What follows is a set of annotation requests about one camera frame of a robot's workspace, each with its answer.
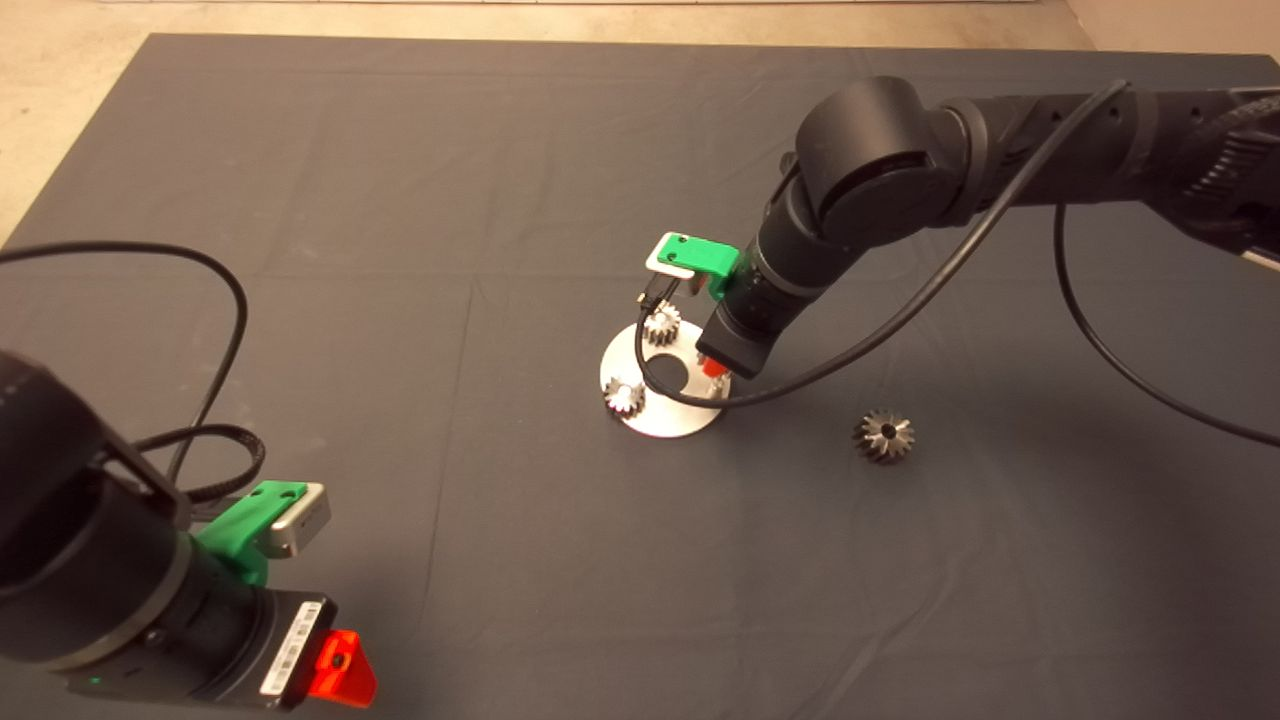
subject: barcode label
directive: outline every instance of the barcode label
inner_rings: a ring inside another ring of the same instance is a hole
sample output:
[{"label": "barcode label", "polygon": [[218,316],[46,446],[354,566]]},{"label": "barcode label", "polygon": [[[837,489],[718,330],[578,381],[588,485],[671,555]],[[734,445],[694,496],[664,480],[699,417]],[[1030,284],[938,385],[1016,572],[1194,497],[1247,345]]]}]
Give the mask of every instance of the barcode label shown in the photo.
[{"label": "barcode label", "polygon": [[302,655],[307,637],[315,628],[316,618],[320,616],[320,607],[321,603],[315,601],[303,602],[298,607],[298,614],[293,616],[293,624],[289,625],[289,633],[284,635],[280,651],[275,653],[271,669],[266,671],[266,679],[259,688],[260,693],[278,696],[284,692],[285,685],[289,684],[289,674],[293,673],[293,666],[297,665],[298,656]]}]

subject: green bracket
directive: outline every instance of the green bracket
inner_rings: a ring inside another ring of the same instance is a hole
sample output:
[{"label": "green bracket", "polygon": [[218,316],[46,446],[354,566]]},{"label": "green bracket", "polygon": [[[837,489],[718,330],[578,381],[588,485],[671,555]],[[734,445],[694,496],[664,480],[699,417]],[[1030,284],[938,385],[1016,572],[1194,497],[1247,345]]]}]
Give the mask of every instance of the green bracket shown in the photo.
[{"label": "green bracket", "polygon": [[662,240],[659,261],[704,275],[707,292],[717,302],[724,299],[724,286],[737,265],[736,247],[678,232],[669,232]]},{"label": "green bracket", "polygon": [[306,483],[262,480],[253,492],[205,525],[196,539],[242,580],[265,585],[266,556],[257,547],[257,539],[306,492]]}]

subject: bolt hole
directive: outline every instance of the bolt hole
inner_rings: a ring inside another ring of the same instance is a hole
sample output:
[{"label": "bolt hole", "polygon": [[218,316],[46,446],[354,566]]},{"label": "bolt hole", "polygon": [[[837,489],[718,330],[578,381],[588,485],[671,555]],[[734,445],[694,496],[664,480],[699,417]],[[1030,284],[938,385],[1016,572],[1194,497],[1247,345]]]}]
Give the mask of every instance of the bolt hole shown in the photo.
[{"label": "bolt hole", "polygon": [[675,355],[663,352],[649,359],[649,370],[669,388],[685,389],[689,384],[689,369],[685,361]]}]

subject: cable connector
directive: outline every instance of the cable connector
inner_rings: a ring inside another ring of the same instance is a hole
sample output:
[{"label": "cable connector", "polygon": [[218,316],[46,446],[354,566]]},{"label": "cable connector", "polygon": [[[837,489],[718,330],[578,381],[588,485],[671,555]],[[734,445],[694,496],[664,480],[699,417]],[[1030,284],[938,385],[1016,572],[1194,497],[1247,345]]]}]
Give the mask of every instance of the cable connector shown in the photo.
[{"label": "cable connector", "polygon": [[636,297],[636,302],[644,309],[645,318],[653,315],[659,305],[671,300],[671,296],[676,295],[677,287],[680,287],[680,278],[654,273],[649,278],[649,284],[644,286],[644,292]]}]

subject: black cable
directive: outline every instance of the black cable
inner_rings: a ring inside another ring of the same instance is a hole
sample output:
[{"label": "black cable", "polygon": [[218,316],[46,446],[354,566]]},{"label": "black cable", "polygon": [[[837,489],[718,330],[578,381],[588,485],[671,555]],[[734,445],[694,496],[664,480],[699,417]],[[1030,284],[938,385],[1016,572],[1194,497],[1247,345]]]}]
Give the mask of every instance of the black cable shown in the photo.
[{"label": "black cable", "polygon": [[193,491],[187,491],[187,497],[191,498],[192,502],[209,502],[210,500],[218,500],[219,497],[243,489],[253,480],[253,478],[257,477],[259,470],[262,469],[262,462],[266,460],[266,443],[264,443],[256,434],[241,428],[239,425],[210,424],[195,428],[180,428],[140,439],[133,443],[133,447],[138,452],[150,452],[161,447],[169,447],[170,445],[178,442],[191,443],[191,441],[197,437],[220,437],[239,445],[248,451],[250,466],[234,478],[200,487]]},{"label": "black cable", "polygon": [[[218,400],[218,393],[221,392],[223,384],[227,382],[227,375],[230,373],[232,364],[236,361],[236,354],[239,351],[241,341],[244,338],[244,328],[248,324],[248,299],[244,295],[244,287],[241,286],[239,281],[236,279],[236,275],[232,274],[225,265],[209,255],[189,247],[160,242],[88,240],[77,242],[55,242],[50,245],[37,245],[35,247],[19,247],[15,250],[0,251],[0,265],[20,260],[33,260],[37,258],[79,254],[138,254],[182,258],[209,268],[227,283],[228,288],[230,288],[232,296],[236,300],[236,322],[232,327],[230,337],[227,340],[227,350],[223,351],[223,359],[218,364],[218,370],[209,382],[209,389],[205,392],[205,397],[200,402],[200,409],[196,411],[196,416],[188,425],[188,428],[198,428],[205,421],[205,418],[209,416],[209,411],[212,409],[214,401]],[[173,459],[169,461],[169,470],[165,473],[165,477],[175,486],[178,473],[182,470],[182,462],[186,460],[187,450],[189,447],[191,438],[184,439],[180,445],[178,445],[173,454]],[[207,489],[209,488],[197,488],[195,491],[189,491],[187,495],[202,493]]]},{"label": "black cable", "polygon": [[1244,425],[1236,425],[1235,423],[1224,420],[1221,418],[1215,418],[1203,410],[1198,410],[1187,405],[1185,402],[1171,397],[1165,391],[1151,384],[1146,378],[1139,375],[1133,368],[1125,365],[1115,352],[1102,338],[1098,337],[1097,331],[1089,324],[1089,320],[1084,316],[1084,310],[1080,309],[1079,301],[1075,299],[1075,291],[1071,288],[1071,278],[1066,270],[1066,206],[1059,205],[1053,211],[1053,265],[1057,268],[1057,284],[1062,290],[1062,300],[1066,301],[1066,309],[1071,313],[1071,319],[1075,320],[1075,325],[1080,328],[1084,333],[1084,338],[1089,341],[1089,345],[1098,351],[1098,355],[1107,361],[1117,373],[1124,375],[1126,380],[1138,386],[1142,392],[1146,392],[1151,397],[1158,400],[1166,406],[1171,407],[1187,415],[1193,420],[1198,420],[1210,425],[1211,428],[1217,428],[1225,433],[1231,433],[1233,436],[1242,437],[1244,439],[1252,439],[1254,442],[1261,442],[1263,445],[1270,445],[1272,447],[1280,447],[1280,437],[1257,430],[1253,428],[1247,428]]},{"label": "black cable", "polygon": [[1075,110],[1071,111],[1050,136],[1041,143],[1039,147],[1028,158],[1027,163],[1018,170],[1014,178],[1005,187],[1004,192],[992,202],[991,208],[982,217],[980,220],[969,231],[969,234],[964,241],[955,249],[950,258],[942,264],[941,268],[933,277],[924,283],[924,286],[906,301],[897,313],[893,314],[888,320],[881,327],[876,328],[869,336],[860,340],[856,345],[849,350],[841,352],[840,355],[827,360],[826,363],[796,375],[794,379],[782,383],[781,386],[754,392],[750,395],[744,395],[740,397],[727,397],[718,400],[708,400],[703,397],[694,397],[691,395],[685,395],[682,392],[675,391],[666,384],[653,373],[649,368],[648,361],[644,359],[644,320],[649,316],[648,310],[641,310],[640,319],[636,322],[635,333],[635,356],[636,363],[640,365],[640,373],[644,375],[645,384],[659,395],[664,395],[677,402],[685,405],[692,405],[695,407],[710,407],[710,409],[724,409],[724,407],[745,407],[748,405],[758,405],[776,397],[782,397],[783,395],[795,392],[803,387],[813,384],[822,378],[850,365],[859,357],[863,357],[868,352],[876,350],[886,340],[893,336],[897,331],[902,329],[906,323],[911,322],[925,305],[942,290],[946,283],[955,277],[956,272],[960,270],[961,265],[973,255],[978,249],[978,245],[987,238],[991,229],[1005,217],[1005,213],[1012,206],[1018,196],[1025,190],[1025,187],[1034,179],[1036,174],[1044,167],[1044,164],[1053,156],[1053,152],[1071,136],[1073,132],[1091,115],[1093,115],[1100,108],[1102,108],[1108,100],[1123,92],[1129,83],[1126,81],[1115,81],[1103,90],[1089,96],[1088,100],[1082,102]]}]

